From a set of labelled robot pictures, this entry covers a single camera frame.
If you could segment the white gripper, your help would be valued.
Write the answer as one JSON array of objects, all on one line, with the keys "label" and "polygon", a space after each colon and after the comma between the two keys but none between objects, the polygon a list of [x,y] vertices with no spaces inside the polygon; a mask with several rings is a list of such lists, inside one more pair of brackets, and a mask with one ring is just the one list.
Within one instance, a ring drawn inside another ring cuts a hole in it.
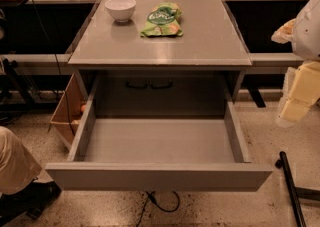
[{"label": "white gripper", "polygon": [[[271,36],[273,42],[285,44],[292,40],[295,19],[283,24]],[[310,107],[320,99],[320,63],[305,61],[298,68],[289,67],[283,84],[283,97],[277,108],[276,123],[291,127],[303,119]]]}]

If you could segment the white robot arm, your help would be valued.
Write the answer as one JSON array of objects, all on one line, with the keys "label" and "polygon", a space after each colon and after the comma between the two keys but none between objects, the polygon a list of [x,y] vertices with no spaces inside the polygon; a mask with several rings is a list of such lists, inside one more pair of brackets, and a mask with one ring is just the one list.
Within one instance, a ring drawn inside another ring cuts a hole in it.
[{"label": "white robot arm", "polygon": [[276,123],[290,127],[320,99],[320,0],[309,0],[294,19],[273,33],[271,40],[290,42],[293,53],[303,59],[299,67],[288,68],[278,105]]}]

